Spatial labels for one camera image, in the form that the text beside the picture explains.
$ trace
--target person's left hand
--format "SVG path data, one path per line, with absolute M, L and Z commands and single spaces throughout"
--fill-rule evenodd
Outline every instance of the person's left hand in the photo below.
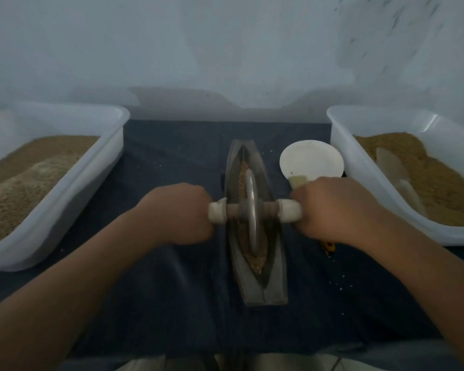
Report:
M 130 210 L 130 226 L 157 244 L 203 242 L 213 235 L 208 219 L 211 200 L 203 187 L 189 183 L 157 187 Z

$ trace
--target roller handle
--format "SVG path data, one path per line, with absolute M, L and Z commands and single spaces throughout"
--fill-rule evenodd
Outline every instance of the roller handle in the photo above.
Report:
M 225 198 L 208 206 L 208 218 L 213 224 L 225 224 L 227 220 L 240 218 L 240 215 L 239 205 L 227 204 Z M 281 223 L 295 223 L 302 219 L 302 208 L 298 202 L 291 199 L 264 202 L 263 217 L 278 217 Z

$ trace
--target floor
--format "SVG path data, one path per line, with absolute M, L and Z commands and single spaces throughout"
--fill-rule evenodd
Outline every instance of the floor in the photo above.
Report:
M 216 356 L 219 369 L 231 371 L 221 356 Z M 295 354 L 261 354 L 238 367 L 248 371 L 381 371 L 379 368 L 350 359 L 340 359 L 328 354 L 303 356 Z M 197 358 L 168 360 L 154 358 L 134 360 L 117 371 L 203 371 L 205 368 Z

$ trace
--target forearm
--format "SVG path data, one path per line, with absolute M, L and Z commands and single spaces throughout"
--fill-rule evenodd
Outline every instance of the forearm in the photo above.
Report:
M 362 249 L 402 281 L 464 363 L 464 261 L 390 213 Z
M 135 244 L 127 216 L 0 303 L 0 369 L 52 369 L 64 359 L 111 286 L 150 248 Z

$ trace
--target brown sand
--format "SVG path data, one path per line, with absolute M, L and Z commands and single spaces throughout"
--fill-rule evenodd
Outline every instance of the brown sand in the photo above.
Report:
M 464 178 L 428 156 L 418 138 L 406 132 L 354 137 L 374 161 L 377 147 L 388 149 L 400 159 L 430 220 L 464 226 Z
M 0 240 L 12 233 L 97 139 L 39 138 L 0 160 Z
M 246 171 L 249 168 L 246 162 L 241 163 L 241 171 L 239 173 L 239 198 L 246 199 Z M 266 256 L 268 252 L 268 239 L 264 226 L 261 227 L 261 242 L 258 255 L 253 255 L 249 248 L 249 225 L 244 221 L 237 221 L 237 240 L 241 249 L 242 255 L 246 259 L 249 266 L 257 274 L 261 274 L 265 267 Z

